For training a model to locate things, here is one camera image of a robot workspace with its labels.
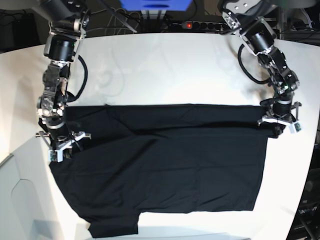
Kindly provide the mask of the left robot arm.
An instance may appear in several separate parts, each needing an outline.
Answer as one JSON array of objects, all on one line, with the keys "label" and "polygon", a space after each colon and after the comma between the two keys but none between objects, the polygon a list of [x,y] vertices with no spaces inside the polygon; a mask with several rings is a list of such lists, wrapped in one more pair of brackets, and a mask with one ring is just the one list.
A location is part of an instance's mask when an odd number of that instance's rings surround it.
[{"label": "left robot arm", "polygon": [[[242,45],[237,58],[242,71],[256,84],[267,84],[274,90],[272,98],[260,102],[266,108],[266,113],[258,120],[258,125],[274,124],[277,135],[282,134],[284,128],[296,134],[302,130],[302,126],[298,115],[293,115],[292,110],[298,111],[301,103],[294,102],[293,97],[300,82],[288,67],[284,53],[275,46],[277,35],[264,19],[273,6],[270,0],[219,1],[218,9],[229,27],[221,34],[235,34],[241,38]],[[260,66],[267,70],[268,79],[257,80],[245,69],[241,59],[243,49],[257,57]]]}]

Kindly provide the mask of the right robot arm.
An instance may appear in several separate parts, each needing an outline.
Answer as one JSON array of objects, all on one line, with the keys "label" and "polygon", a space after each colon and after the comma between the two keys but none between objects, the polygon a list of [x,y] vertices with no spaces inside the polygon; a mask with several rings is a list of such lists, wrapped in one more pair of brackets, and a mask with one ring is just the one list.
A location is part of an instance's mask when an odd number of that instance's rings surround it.
[{"label": "right robot arm", "polygon": [[73,144],[87,134],[72,132],[65,117],[68,102],[77,96],[68,92],[71,65],[86,36],[90,10],[84,0],[41,0],[33,10],[48,20],[49,35],[43,55],[49,59],[42,76],[43,92],[37,101],[37,114],[44,131],[40,137],[48,146],[48,158],[62,162],[70,155]]}]

